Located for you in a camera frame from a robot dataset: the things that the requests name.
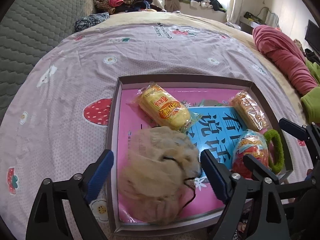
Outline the yellow wrapped snack cake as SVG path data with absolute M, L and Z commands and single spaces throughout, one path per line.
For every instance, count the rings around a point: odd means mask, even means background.
M 190 111 L 154 82 L 141 88 L 131 103 L 139 106 L 159 126 L 168 126 L 182 133 L 202 118 L 202 114 Z

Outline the grey quilted headboard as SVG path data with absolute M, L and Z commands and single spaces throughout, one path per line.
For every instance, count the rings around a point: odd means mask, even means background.
M 14 1 L 1 20 L 1 117 L 39 60 L 93 10 L 93 0 Z

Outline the rolled pink blanket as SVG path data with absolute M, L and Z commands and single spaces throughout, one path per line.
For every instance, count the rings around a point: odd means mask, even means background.
M 257 49 L 271 60 L 301 95 L 318 87 L 305 64 L 305 56 L 286 34 L 274 27 L 260 25 L 253 30 Z

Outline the pink picture book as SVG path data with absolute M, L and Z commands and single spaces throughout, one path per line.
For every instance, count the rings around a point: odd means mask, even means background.
M 201 168 L 203 150 L 244 177 L 245 154 L 268 163 L 268 118 L 246 90 L 126 89 L 117 122 L 118 212 L 126 224 L 164 225 L 220 208 Z

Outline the red orange snack bag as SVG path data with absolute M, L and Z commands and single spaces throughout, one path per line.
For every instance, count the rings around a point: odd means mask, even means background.
M 240 135 L 239 141 L 233 150 L 232 170 L 244 178 L 251 178 L 252 172 L 244 165 L 243 157 L 252 155 L 268 168 L 268 148 L 265 137 L 251 129 Z

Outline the black television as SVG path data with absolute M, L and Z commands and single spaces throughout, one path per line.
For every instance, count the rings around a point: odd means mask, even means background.
M 311 20 L 308 21 L 305 40 L 319 54 L 320 50 L 320 28 Z

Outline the dark shallow box tray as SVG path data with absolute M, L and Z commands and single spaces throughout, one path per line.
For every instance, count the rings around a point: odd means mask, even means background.
M 234 106 L 248 94 L 267 127 L 278 120 L 255 83 L 230 77 L 158 74 L 117 80 L 106 146 L 114 165 L 106 193 L 111 231 L 117 236 L 165 236 L 215 224 L 224 204 L 210 186 L 202 151 L 236 171 L 236 157 L 268 152 L 262 129 L 251 128 Z

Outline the dark blue floral cloth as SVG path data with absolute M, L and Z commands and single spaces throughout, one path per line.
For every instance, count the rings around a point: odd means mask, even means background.
M 109 18 L 110 18 L 110 15 L 108 12 L 91 14 L 89 16 L 82 17 L 75 22 L 74 32 L 77 33 L 85 29 L 88 29 L 90 27 L 93 27 L 99 23 L 104 22 Z

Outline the beige mattress cover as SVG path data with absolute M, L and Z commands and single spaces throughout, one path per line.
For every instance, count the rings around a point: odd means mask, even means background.
M 112 15 L 103 23 L 97 25 L 97 27 L 107 28 L 128 24 L 149 23 L 164 23 L 168 25 L 190 26 L 199 29 L 213 30 L 227 34 L 228 36 L 237 39 L 244 46 L 246 46 L 257 57 L 257 59 L 259 59 L 259 61 L 269 70 L 269 72 L 271 72 L 280 86 L 284 89 L 285 94 L 291 101 L 298 116 L 303 120 L 304 124 L 307 123 L 307 119 L 300 102 L 300 95 L 294 89 L 288 79 L 282 74 L 282 72 L 280 72 L 280 70 L 269 59 L 267 59 L 262 53 L 257 50 L 252 35 L 228 27 L 227 25 L 215 20 L 170 12 L 140 11 L 116 14 Z

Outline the pink strawberry print bedsheet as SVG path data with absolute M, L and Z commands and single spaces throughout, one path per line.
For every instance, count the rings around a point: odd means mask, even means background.
M 120 76 L 179 73 L 253 81 L 277 118 L 303 124 L 304 114 L 271 72 L 272 63 L 241 37 L 229 27 L 101 25 L 69 36 L 40 59 L 1 124 L 1 217 L 12 234 L 25 238 L 44 178 L 68 179 L 102 153 L 107 125 L 91 122 L 84 110 L 112 98 Z

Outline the green fleece cloth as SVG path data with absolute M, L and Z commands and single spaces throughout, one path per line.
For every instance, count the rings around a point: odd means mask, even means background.
M 317 86 L 301 98 L 306 119 L 309 123 L 319 124 L 319 64 L 306 59 L 306 66 Z

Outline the beige mesh drawstring pouch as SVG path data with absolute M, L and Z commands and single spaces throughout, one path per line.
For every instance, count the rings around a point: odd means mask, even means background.
M 201 173 L 199 150 L 189 137 L 168 127 L 133 133 L 128 160 L 118 177 L 127 213 L 151 224 L 169 224 L 196 197 Z

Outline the orange wrapped biscuit pack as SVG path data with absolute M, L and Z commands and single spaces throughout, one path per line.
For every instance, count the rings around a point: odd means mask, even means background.
M 245 90 L 238 92 L 231 98 L 229 105 L 235 108 L 248 129 L 261 132 L 268 128 L 268 121 L 264 111 Z

